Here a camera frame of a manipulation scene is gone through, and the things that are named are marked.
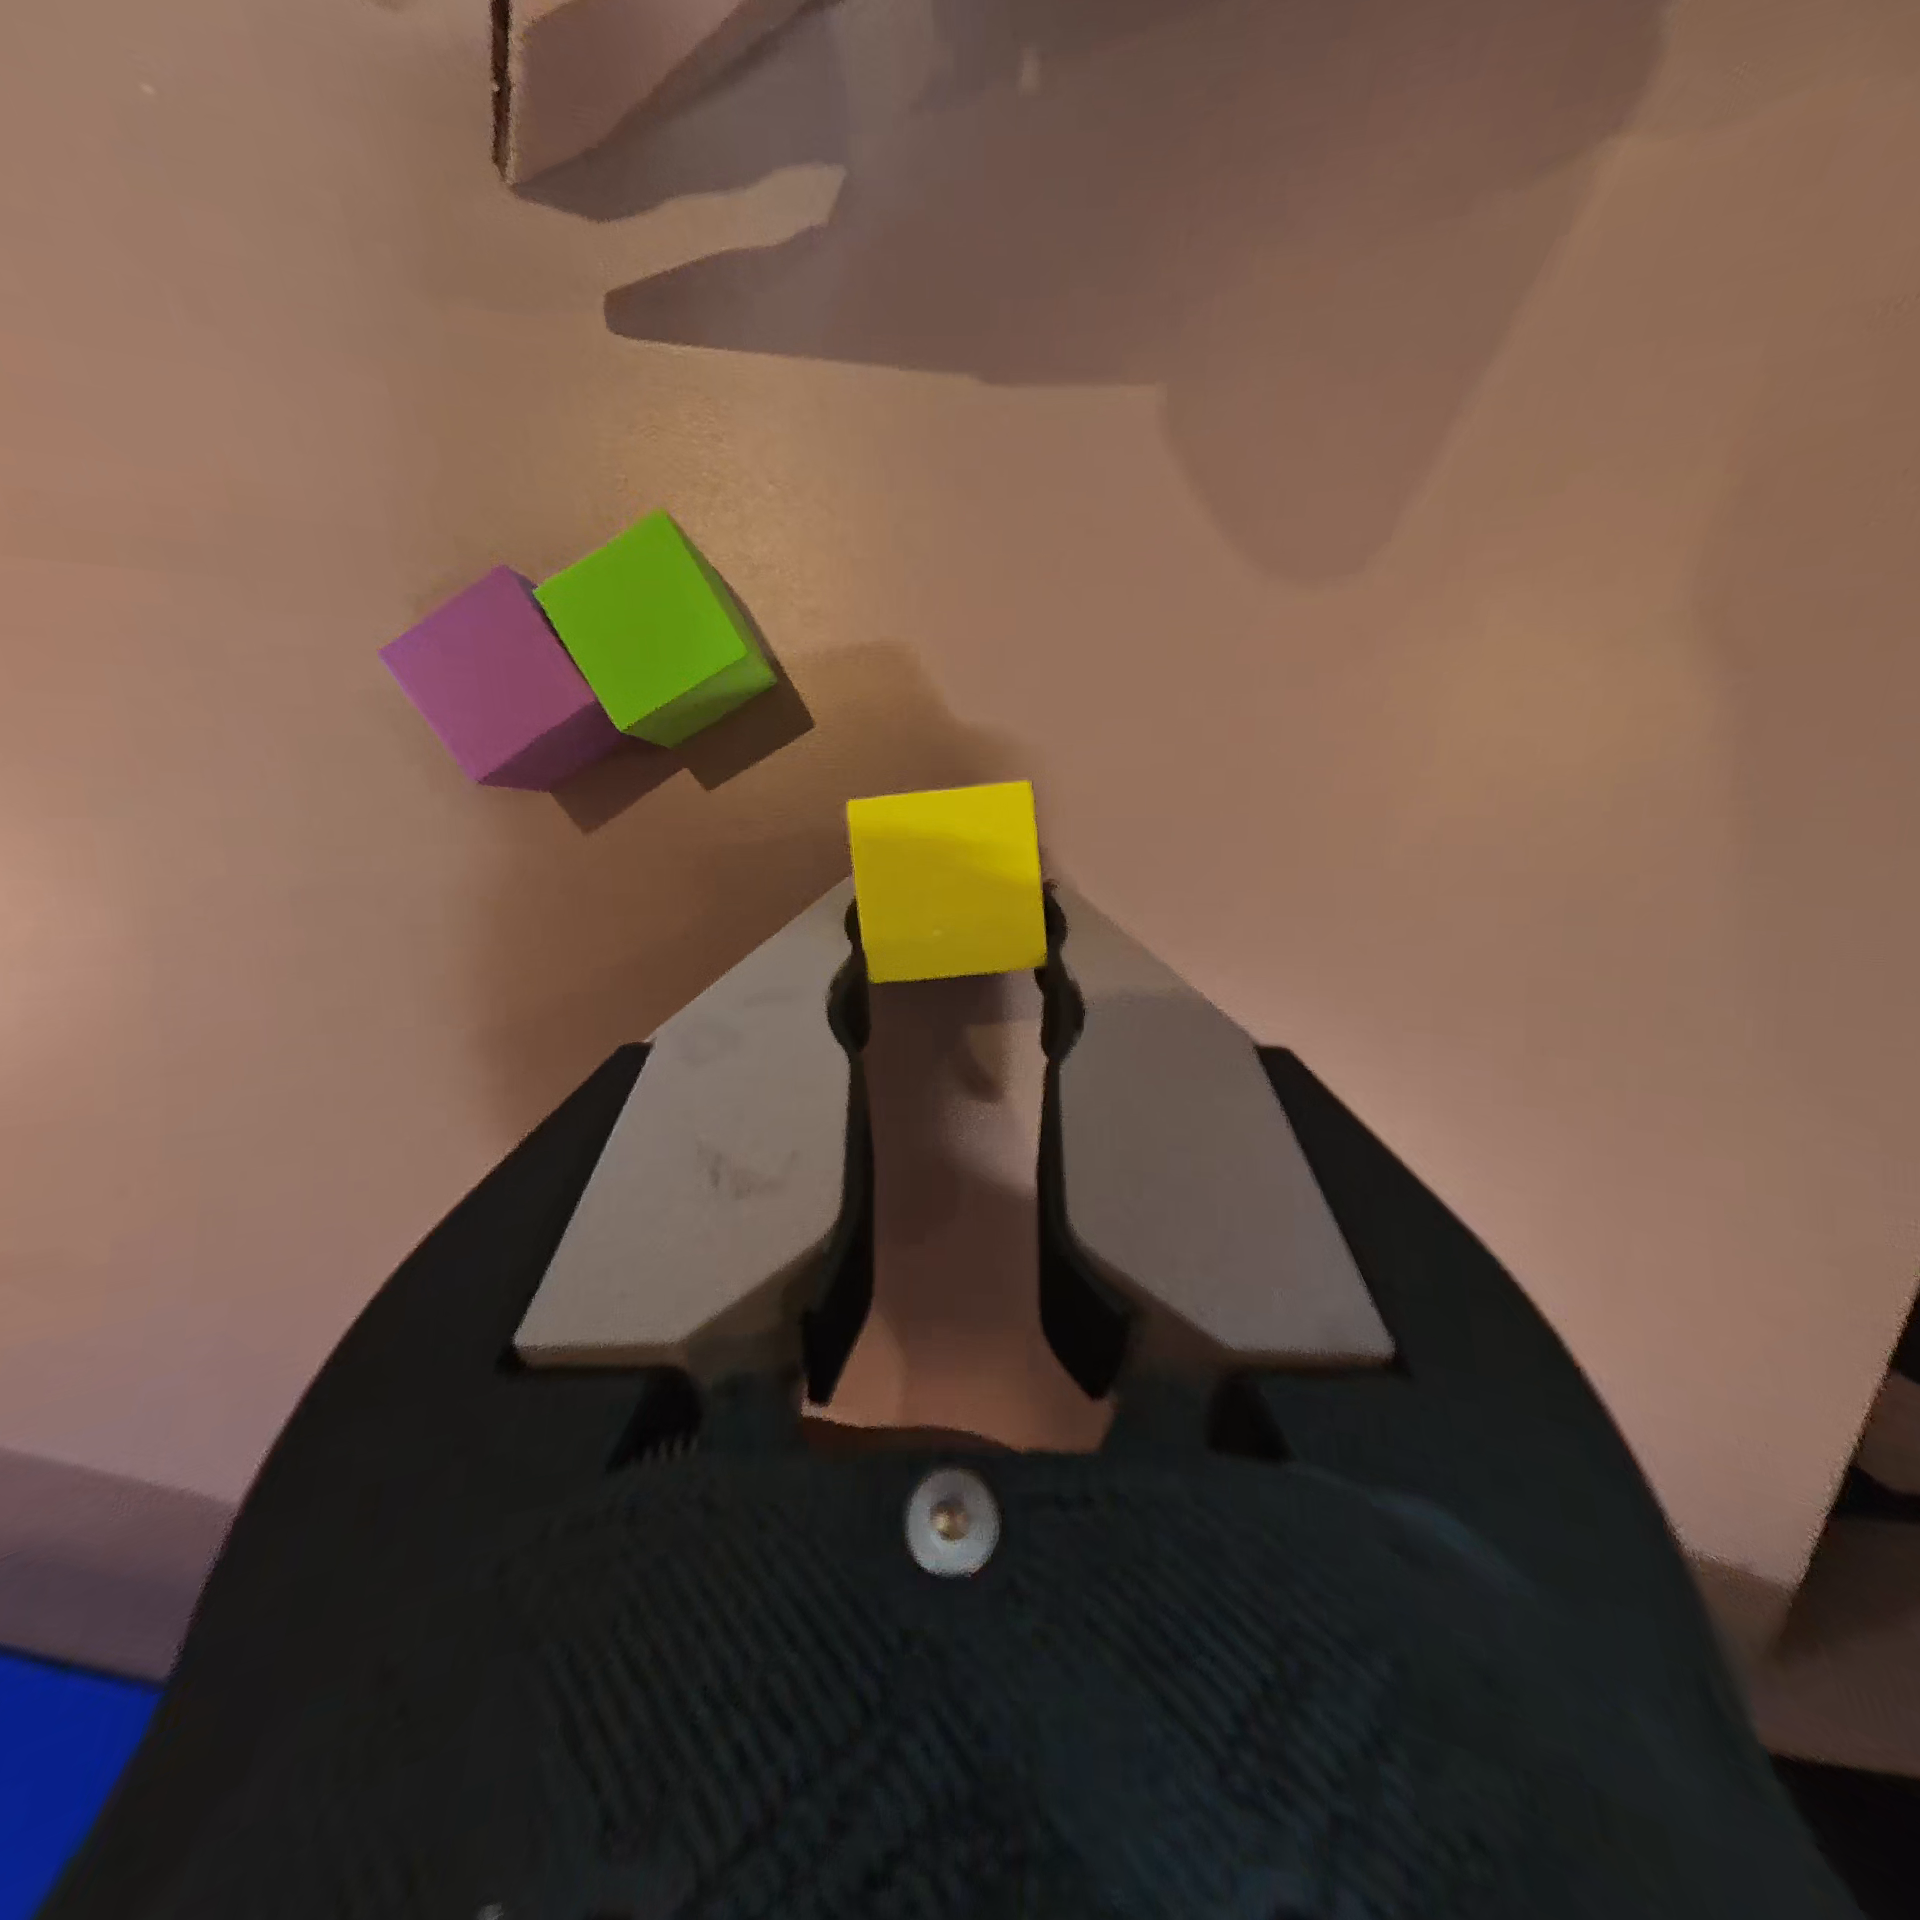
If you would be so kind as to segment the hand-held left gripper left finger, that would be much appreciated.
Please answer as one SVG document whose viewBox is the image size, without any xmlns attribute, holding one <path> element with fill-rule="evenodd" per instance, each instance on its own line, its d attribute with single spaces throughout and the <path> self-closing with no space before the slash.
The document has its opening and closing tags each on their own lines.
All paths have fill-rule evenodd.
<svg viewBox="0 0 1920 1920">
<path fill-rule="evenodd" d="M 829 1404 L 873 1299 L 867 1037 L 841 877 L 659 1024 L 516 1360 L 765 1374 Z"/>
</svg>

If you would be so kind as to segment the yellow foam cube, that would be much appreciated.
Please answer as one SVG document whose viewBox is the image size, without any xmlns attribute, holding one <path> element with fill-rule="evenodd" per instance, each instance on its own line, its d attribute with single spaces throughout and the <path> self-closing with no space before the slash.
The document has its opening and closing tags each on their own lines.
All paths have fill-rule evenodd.
<svg viewBox="0 0 1920 1920">
<path fill-rule="evenodd" d="M 1043 862 L 1028 779 L 852 798 L 843 817 L 873 985 L 1043 968 Z"/>
</svg>

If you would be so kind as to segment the blue plastic bin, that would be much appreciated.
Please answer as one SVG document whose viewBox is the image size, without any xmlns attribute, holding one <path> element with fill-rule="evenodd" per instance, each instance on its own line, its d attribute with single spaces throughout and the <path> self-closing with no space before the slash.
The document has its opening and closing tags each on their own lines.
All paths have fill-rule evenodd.
<svg viewBox="0 0 1920 1920">
<path fill-rule="evenodd" d="M 29 1917 L 124 1774 L 162 1687 L 1 1651 L 1 1916 Z"/>
</svg>

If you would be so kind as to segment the purple foam cube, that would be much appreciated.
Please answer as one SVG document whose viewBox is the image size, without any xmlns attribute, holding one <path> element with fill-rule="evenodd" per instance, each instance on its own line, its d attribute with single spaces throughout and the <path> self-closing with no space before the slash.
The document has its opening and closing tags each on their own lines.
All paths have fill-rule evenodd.
<svg viewBox="0 0 1920 1920">
<path fill-rule="evenodd" d="M 542 794 L 620 744 L 533 594 L 492 565 L 377 650 L 411 707 L 473 783 Z"/>
</svg>

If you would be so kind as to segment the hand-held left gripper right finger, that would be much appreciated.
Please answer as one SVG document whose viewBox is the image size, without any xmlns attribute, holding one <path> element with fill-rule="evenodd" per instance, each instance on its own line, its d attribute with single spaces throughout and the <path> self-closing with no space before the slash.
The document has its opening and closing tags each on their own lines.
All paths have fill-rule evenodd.
<svg viewBox="0 0 1920 1920">
<path fill-rule="evenodd" d="M 1043 931 L 1038 1298 L 1073 1385 L 1391 1366 L 1252 1034 L 1062 881 Z"/>
</svg>

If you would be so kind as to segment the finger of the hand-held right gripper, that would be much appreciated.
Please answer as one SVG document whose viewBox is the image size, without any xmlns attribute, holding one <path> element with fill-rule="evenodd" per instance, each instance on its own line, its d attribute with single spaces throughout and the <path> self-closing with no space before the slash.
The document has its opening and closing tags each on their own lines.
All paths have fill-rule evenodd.
<svg viewBox="0 0 1920 1920">
<path fill-rule="evenodd" d="M 492 163 L 517 188 L 705 98 L 811 1 L 494 1 Z"/>
</svg>

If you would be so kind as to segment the green foam cube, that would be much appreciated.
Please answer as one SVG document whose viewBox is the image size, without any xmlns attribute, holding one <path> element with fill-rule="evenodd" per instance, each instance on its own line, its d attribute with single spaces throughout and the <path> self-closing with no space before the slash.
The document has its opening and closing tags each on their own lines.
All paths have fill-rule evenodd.
<svg viewBox="0 0 1920 1920">
<path fill-rule="evenodd" d="M 549 574 L 533 598 L 606 718 L 646 746 L 677 750 L 778 682 L 748 612 L 668 510 Z"/>
</svg>

